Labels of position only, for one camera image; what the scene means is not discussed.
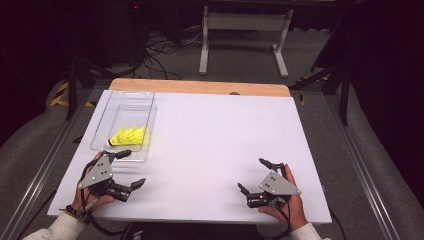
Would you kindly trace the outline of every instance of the shuttlecock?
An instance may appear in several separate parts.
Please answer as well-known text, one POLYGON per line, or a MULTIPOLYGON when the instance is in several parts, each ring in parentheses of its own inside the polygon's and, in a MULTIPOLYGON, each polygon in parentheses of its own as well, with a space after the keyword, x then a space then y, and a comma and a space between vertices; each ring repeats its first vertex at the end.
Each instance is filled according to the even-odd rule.
POLYGON ((146 127, 132 127, 129 129, 123 127, 107 141, 107 144, 111 147, 122 145, 141 145, 143 143, 145 131, 146 127))

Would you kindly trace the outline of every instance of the clear plastic tray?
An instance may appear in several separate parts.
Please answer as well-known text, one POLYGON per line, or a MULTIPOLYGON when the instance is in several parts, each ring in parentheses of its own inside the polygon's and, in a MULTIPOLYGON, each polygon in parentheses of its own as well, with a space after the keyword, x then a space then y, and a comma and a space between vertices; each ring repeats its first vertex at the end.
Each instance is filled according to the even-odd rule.
POLYGON ((108 152, 129 149, 132 154, 118 161, 145 162, 157 109, 154 97, 154 92, 112 92, 91 143, 91 149, 108 152), (120 135, 118 132, 128 133, 134 130, 139 130, 138 137, 141 132, 141 140, 138 137, 137 141, 117 137, 120 135), (114 139, 123 141, 116 140, 117 143, 114 145, 111 144, 114 139))

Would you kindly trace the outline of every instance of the hazard tape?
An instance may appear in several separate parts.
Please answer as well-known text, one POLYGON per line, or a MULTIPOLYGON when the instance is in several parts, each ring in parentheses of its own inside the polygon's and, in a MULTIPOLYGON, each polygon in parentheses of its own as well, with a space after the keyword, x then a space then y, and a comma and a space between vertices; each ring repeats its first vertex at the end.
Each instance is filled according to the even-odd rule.
MULTIPOLYGON (((68 81, 67 80, 63 81, 62 85, 59 87, 59 90, 57 90, 57 93, 54 96, 52 102, 50 103, 50 106, 64 106, 64 107, 69 106, 68 101, 61 100, 63 93, 65 93, 68 86, 69 86, 68 81)), ((88 101, 85 103, 86 107, 95 107, 96 105, 97 105, 97 102, 88 101)))

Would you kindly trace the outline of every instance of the white sleeve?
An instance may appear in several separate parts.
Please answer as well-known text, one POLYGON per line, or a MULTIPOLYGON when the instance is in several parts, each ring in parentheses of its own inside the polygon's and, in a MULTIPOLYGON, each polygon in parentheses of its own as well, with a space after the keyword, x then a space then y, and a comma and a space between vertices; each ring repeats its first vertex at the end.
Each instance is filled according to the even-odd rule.
POLYGON ((84 223, 62 213, 48 229, 40 229, 25 237, 24 240, 75 240, 84 227, 84 223))
POLYGON ((293 240, 323 240, 317 230, 311 223, 304 225, 301 228, 298 228, 290 233, 293 240))

